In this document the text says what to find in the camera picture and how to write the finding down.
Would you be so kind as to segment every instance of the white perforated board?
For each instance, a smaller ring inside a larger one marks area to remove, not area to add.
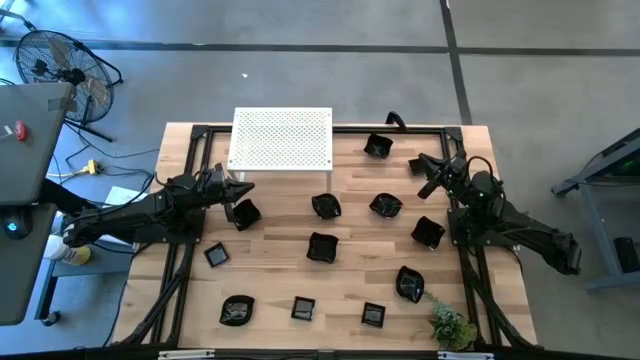
[[[331,171],[331,108],[236,108],[232,171]]]

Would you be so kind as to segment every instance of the concrete floor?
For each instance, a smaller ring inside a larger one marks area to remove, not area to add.
[[[434,0],[16,0],[36,26],[80,39],[242,44],[446,46]],[[633,0],[450,0],[460,46],[638,48],[640,3]],[[1,36],[24,34],[4,20]],[[13,49],[0,48],[0,77],[19,82]],[[327,106],[336,122],[382,122],[389,110],[411,124],[460,124],[446,54],[356,54],[104,50],[126,82],[95,128],[117,138],[95,143],[126,154],[156,148],[168,121],[230,121],[236,106]],[[523,250],[524,278],[539,343],[549,349],[640,357],[640,287],[584,291],[605,274],[582,201],[553,198],[552,184],[640,124],[640,57],[461,57],[474,124],[490,127],[500,174],[520,210],[574,233],[584,251],[580,276],[567,277]],[[81,147],[64,131],[56,155]],[[106,164],[153,170],[155,154]],[[110,186],[138,188],[141,176],[83,177],[68,188],[95,200]],[[638,239],[637,188],[598,191],[612,236]],[[54,309],[64,320],[45,328],[27,319],[0,328],[0,353],[102,345],[124,275],[64,279]]]

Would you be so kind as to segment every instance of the wooden table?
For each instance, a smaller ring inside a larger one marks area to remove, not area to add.
[[[156,167],[160,179],[183,172],[192,125],[167,124]],[[497,169],[488,128],[463,126],[462,132],[468,156],[483,156]],[[458,254],[448,232],[433,252],[410,236],[423,215],[448,228],[449,202],[444,191],[439,188],[426,201],[418,198],[425,178],[410,176],[407,164],[421,152],[442,156],[440,140],[401,133],[385,136],[394,140],[391,155],[376,160],[362,151],[367,134],[335,135],[333,194],[340,200],[342,216],[333,221],[321,220],[311,207],[311,196],[325,189],[324,174],[315,173],[250,173],[247,181],[255,182],[256,188],[245,198],[260,209],[262,220],[249,230],[238,232],[228,224],[220,206],[208,210],[203,239],[193,260],[180,347],[438,348],[427,322],[432,304],[425,299],[413,304],[400,298],[394,284],[398,270],[406,265],[422,274],[426,290],[461,314],[467,313]],[[211,166],[226,164],[229,138],[230,134],[216,135]],[[480,161],[472,162],[471,171],[483,170],[483,166]],[[396,218],[383,219],[369,209],[369,203],[381,192],[389,192],[405,204]],[[305,257],[314,231],[340,239],[335,263]],[[220,241],[231,260],[211,269],[202,252]],[[155,244],[133,261],[114,340],[130,334],[157,298],[166,252],[166,245]],[[536,343],[518,263],[504,249],[488,248],[486,253],[496,301],[520,333]],[[239,294],[256,299],[253,318],[242,327],[221,325],[223,301]],[[290,318],[295,296],[316,299],[312,322]],[[485,308],[476,299],[487,339]],[[365,301],[386,306],[384,328],[360,323]],[[164,335],[170,328],[173,307],[173,303],[168,306]]]

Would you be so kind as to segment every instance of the small black cup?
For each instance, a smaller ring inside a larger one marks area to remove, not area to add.
[[[396,292],[403,298],[417,304],[424,293],[424,278],[419,272],[403,266],[396,277]]]
[[[364,152],[373,157],[386,159],[391,152],[392,144],[393,140],[389,138],[377,134],[371,134],[367,140],[367,146],[364,147]]]
[[[336,247],[338,238],[332,235],[318,234],[314,232],[309,239],[307,257],[311,260],[324,261],[333,264],[336,259]]]
[[[369,208],[386,218],[392,218],[402,209],[402,201],[391,194],[380,193],[369,204]]]
[[[251,296],[233,295],[222,304],[220,324],[227,326],[242,326],[251,320],[253,304]]]
[[[247,199],[233,208],[233,215],[236,217],[235,225],[238,231],[246,230],[254,222],[262,219],[260,210],[253,205],[251,199]]]
[[[313,210],[324,220],[333,219],[342,215],[342,209],[338,199],[332,194],[326,193],[311,198]]]
[[[418,220],[411,237],[420,244],[428,246],[431,250],[435,250],[440,245],[440,239],[444,233],[445,230],[440,224],[423,216]]]

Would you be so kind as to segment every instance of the table leg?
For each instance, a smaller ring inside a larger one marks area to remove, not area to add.
[[[333,173],[331,171],[327,171],[327,192],[331,193],[331,176]]]

